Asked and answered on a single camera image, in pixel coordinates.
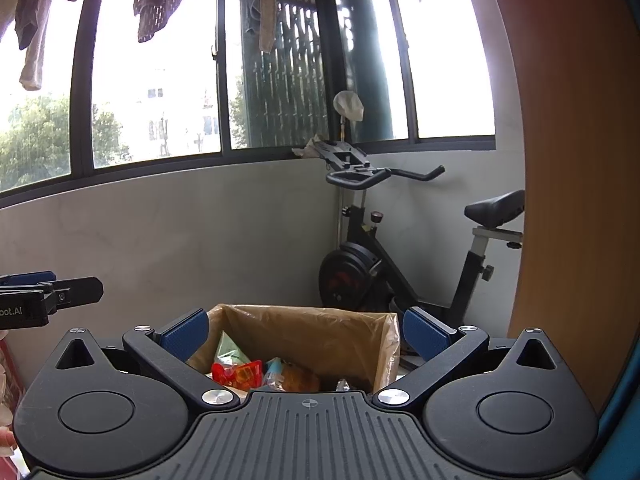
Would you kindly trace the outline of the person left hand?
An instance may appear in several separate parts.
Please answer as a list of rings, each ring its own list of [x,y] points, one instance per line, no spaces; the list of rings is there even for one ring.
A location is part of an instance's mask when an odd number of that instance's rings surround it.
[[[8,427],[0,427],[0,455],[11,456],[16,448],[14,434]]]

